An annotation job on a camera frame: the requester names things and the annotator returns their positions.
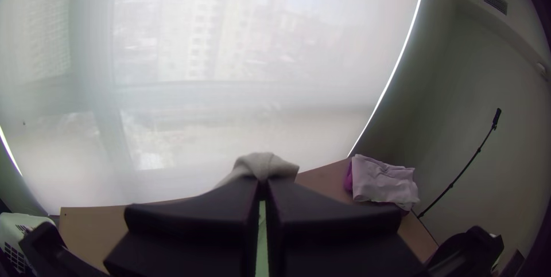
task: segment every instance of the white curtain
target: white curtain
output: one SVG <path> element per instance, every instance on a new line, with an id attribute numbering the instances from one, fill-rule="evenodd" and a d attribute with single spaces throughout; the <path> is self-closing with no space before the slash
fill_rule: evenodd
<path id="1" fill-rule="evenodd" d="M 419 0 L 0 0 L 0 126 L 50 214 L 345 158 Z"/>

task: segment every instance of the purple object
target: purple object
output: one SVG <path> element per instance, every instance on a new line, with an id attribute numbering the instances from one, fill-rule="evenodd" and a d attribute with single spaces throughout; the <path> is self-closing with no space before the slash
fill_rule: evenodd
<path id="1" fill-rule="evenodd" d="M 344 190 L 352 193 L 352 160 L 350 160 L 350 164 L 348 164 L 348 171 L 344 177 Z"/>

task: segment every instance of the lavender fabric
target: lavender fabric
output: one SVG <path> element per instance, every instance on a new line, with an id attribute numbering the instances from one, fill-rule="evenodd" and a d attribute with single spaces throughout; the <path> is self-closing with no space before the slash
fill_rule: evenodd
<path id="1" fill-rule="evenodd" d="M 410 211 L 419 202 L 414 170 L 357 154 L 348 167 L 344 188 L 352 190 L 354 201 L 390 202 Z"/>

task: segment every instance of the desk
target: desk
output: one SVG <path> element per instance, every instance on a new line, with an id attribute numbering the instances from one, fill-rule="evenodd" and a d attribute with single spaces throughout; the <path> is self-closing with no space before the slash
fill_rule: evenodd
<path id="1" fill-rule="evenodd" d="M 349 159 L 300 173 L 295 183 L 351 205 L 352 197 L 343 189 Z M 103 260 L 126 234 L 126 206 L 62 208 L 59 232 L 67 247 L 90 265 L 107 272 Z M 438 248 L 419 220 L 409 213 L 402 219 L 398 234 L 421 262 Z"/>

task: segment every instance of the wall vent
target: wall vent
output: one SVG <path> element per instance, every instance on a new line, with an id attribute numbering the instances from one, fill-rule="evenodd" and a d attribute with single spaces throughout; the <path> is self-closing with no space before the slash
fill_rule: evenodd
<path id="1" fill-rule="evenodd" d="M 504 15 L 507 15 L 507 1 L 505 0 L 484 0 L 490 4 L 493 8 L 499 10 Z"/>

